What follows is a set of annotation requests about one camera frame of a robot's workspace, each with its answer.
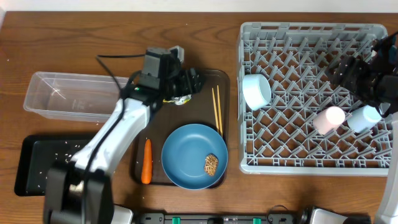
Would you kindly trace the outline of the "green foil wrapper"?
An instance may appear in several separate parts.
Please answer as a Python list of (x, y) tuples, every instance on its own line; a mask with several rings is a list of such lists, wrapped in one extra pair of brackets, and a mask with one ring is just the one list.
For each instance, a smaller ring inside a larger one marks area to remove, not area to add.
[(163, 103), (173, 103), (175, 105), (184, 105), (192, 99), (191, 95), (171, 97), (170, 100), (163, 100)]

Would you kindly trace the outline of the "light blue cup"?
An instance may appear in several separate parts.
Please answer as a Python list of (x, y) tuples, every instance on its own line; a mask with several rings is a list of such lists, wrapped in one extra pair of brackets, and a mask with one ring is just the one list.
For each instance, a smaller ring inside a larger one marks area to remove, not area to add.
[(366, 105), (353, 111), (347, 119), (347, 123), (354, 132), (361, 133), (375, 126), (381, 119), (377, 109)]

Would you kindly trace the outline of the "pink cup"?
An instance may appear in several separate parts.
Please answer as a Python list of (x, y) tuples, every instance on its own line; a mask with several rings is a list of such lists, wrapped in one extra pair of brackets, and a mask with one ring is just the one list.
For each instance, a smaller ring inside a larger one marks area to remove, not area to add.
[(331, 106), (313, 119), (314, 128), (322, 135), (325, 135), (332, 129), (337, 129), (345, 121), (345, 112), (337, 107)]

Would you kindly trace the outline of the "light blue bowl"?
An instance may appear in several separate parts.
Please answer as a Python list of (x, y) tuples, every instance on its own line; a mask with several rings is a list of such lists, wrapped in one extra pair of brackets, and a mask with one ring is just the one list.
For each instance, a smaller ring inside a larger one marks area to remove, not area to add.
[(252, 110), (261, 109), (271, 102), (271, 86), (262, 74), (245, 75), (243, 78), (243, 96)]

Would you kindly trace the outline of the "white rice pile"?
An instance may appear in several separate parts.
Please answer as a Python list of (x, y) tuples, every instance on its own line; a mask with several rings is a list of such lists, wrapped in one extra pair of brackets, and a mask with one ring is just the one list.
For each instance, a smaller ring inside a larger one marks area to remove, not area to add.
[(88, 142), (87, 139), (35, 142), (29, 160), (26, 194), (28, 196), (44, 195), (47, 173), (53, 163), (58, 161), (68, 164), (72, 156)]

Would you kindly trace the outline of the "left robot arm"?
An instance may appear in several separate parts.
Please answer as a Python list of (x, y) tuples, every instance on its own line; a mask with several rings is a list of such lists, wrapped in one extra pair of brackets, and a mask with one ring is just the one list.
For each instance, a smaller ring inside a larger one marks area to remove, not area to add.
[(197, 69), (137, 71), (120, 87), (120, 98), (103, 127), (72, 156), (47, 174), (44, 223), (131, 223), (133, 212), (115, 205), (111, 178), (134, 138), (164, 101), (199, 93), (205, 77)]

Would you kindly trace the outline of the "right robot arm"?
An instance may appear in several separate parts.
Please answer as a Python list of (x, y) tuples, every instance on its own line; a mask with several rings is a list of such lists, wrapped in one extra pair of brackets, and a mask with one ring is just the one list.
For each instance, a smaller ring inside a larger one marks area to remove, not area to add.
[(374, 40), (371, 60), (345, 56), (328, 68), (333, 85), (347, 89), (365, 105), (376, 109), (392, 134), (387, 182), (375, 223), (397, 223), (397, 33)]

